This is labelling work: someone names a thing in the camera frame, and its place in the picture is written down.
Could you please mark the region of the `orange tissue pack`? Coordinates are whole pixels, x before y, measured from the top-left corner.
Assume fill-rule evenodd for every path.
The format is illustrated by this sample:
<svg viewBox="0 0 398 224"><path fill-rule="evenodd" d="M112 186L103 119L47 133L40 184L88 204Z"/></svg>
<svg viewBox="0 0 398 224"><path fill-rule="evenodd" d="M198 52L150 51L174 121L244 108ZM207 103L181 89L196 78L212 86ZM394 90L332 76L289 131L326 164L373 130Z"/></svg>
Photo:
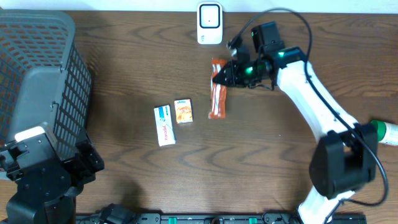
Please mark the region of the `orange tissue pack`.
<svg viewBox="0 0 398 224"><path fill-rule="evenodd" d="M190 99L175 100L175 115L177 124L193 121L192 104Z"/></svg>

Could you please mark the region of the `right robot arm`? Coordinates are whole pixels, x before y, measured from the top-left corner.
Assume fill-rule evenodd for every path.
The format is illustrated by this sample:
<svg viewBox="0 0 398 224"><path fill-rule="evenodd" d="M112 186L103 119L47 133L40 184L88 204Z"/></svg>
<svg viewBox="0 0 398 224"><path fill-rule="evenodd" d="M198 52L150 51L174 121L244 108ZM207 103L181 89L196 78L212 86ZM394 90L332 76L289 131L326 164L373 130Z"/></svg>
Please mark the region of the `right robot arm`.
<svg viewBox="0 0 398 224"><path fill-rule="evenodd" d="M376 174L377 133L359 124L319 81L300 47L286 47L275 22L252 28L257 59L241 35L227 44L232 56L212 79L227 87L255 88L269 79L295 104L317 147L309 165L312 188L289 223L330 223L335 210Z"/></svg>

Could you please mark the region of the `green lid white bottle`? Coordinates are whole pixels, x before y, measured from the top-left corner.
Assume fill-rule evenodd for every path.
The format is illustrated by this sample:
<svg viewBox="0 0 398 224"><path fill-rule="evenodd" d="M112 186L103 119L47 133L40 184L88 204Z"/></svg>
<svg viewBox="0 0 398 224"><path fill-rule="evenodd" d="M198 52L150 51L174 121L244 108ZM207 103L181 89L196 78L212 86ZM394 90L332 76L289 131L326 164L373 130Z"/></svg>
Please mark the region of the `green lid white bottle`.
<svg viewBox="0 0 398 224"><path fill-rule="evenodd" d="M398 145L398 126L396 124L373 120L371 124L376 128L377 140L381 144Z"/></svg>

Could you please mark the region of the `white Panadol box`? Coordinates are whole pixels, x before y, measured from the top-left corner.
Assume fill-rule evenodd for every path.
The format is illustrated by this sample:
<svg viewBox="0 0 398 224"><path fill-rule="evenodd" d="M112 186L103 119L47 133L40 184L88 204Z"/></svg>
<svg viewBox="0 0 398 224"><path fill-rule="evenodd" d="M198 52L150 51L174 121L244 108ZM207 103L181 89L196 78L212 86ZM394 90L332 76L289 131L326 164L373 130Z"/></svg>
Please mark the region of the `white Panadol box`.
<svg viewBox="0 0 398 224"><path fill-rule="evenodd" d="M155 125L159 146L167 146L176 143L170 105L154 108Z"/></svg>

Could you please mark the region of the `red Top chocolate bar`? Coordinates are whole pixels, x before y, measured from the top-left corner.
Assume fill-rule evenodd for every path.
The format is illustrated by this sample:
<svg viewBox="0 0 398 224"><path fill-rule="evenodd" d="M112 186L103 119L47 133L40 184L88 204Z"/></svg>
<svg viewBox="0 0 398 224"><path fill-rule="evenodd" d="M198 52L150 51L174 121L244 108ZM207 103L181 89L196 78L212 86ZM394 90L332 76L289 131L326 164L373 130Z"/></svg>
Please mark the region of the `red Top chocolate bar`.
<svg viewBox="0 0 398 224"><path fill-rule="evenodd" d="M213 81L213 78L216 77L226 63L227 60L225 59L212 58L211 60L213 71L211 75L211 110L208 114L209 119L224 119L226 117L227 88Z"/></svg>

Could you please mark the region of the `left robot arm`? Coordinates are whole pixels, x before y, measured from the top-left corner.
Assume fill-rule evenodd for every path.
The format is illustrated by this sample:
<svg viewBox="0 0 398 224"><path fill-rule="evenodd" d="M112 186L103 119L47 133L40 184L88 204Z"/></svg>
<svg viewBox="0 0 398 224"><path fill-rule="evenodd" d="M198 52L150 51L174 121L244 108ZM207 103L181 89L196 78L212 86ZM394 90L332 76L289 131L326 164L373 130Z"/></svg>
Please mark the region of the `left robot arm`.
<svg viewBox="0 0 398 224"><path fill-rule="evenodd" d="M1 148L1 168L17 184L4 223L75 223L76 196L96 179L104 161L81 129L75 153L61 159L46 133Z"/></svg>

